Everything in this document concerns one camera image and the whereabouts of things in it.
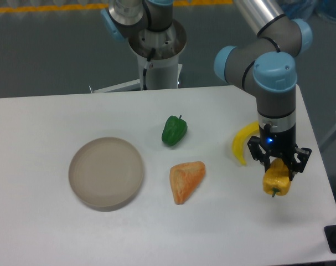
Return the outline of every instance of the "pepper stem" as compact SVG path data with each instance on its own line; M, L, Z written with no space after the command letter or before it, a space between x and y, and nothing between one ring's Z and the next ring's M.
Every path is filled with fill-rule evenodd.
M273 187L273 188L272 188L272 191L273 191L272 197L274 198L275 195L276 195L276 193L279 192L280 190L277 189L276 187Z

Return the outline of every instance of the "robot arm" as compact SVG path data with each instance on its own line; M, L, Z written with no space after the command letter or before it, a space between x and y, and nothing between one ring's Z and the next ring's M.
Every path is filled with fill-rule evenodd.
M124 40L144 29L163 32L173 23L173 0L112 0L101 15L116 40Z
M116 40L128 38L141 90L178 87L178 59L187 39L173 19L173 0L112 0L101 15Z
M214 64L216 75L255 96L260 138L248 147L265 171L269 157L283 160L292 181L311 154L296 144L296 82L293 57L309 48L312 31L303 20L290 21L275 0L234 1L258 39L244 48L225 47Z

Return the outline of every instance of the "plastic vegetable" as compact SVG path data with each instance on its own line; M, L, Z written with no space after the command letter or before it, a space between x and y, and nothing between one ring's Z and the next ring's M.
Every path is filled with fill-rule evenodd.
M232 152L242 165L246 165L244 159L244 142L251 136L259 133L259 122L255 121L243 127L234 137Z
M288 168L282 159L276 158L271 163L262 180L263 190L267 194L284 196L290 190L291 182L288 177Z
M162 141L169 146L174 146L185 136L187 129L188 125L181 116L179 118L171 116L164 127Z

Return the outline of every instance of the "blue joint cap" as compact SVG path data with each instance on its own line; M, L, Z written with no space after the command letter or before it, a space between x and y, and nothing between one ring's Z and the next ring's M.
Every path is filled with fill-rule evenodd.
M148 0L152 4L156 4L158 6L171 6L174 0Z
M299 52L300 54L303 53L305 50L308 50L308 48L312 45L313 43L313 32L311 27L307 22L304 20L297 18L293 19L292 21L296 22L299 26L299 29L301 30L302 34L302 47L301 51Z
M218 52L216 58L214 59L214 65L213 65L214 73L216 73L217 77L223 81L226 81L224 75L225 64L227 62L229 54L232 52L234 48L236 47L235 46L224 47L221 51Z
M112 19L108 15L108 12L105 9L102 9L100 13L101 13L101 18L104 21L105 27L108 30L108 32L110 32L111 36L119 42L124 41L125 38L122 36L122 34L116 28L114 22L112 21Z
M272 93L285 93L296 86L297 72L294 58L284 52L269 52L255 60L255 82Z

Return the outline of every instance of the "silver metal pipe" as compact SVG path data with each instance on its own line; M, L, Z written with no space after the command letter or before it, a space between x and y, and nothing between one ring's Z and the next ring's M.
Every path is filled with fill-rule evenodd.
M284 13L275 0L234 0L234 3L255 34Z
M108 11L119 24L131 26L143 17L142 0L110 0Z

